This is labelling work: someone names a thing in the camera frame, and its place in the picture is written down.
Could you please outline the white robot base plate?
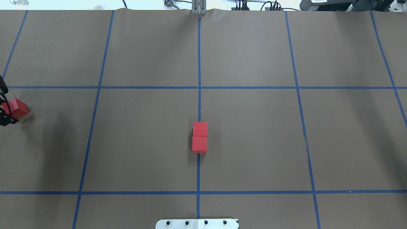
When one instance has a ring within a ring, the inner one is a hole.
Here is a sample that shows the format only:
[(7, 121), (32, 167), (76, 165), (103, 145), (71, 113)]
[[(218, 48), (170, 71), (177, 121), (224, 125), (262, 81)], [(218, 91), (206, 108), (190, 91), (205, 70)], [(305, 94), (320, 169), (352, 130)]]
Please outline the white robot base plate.
[(238, 219), (162, 219), (156, 229), (239, 229)]

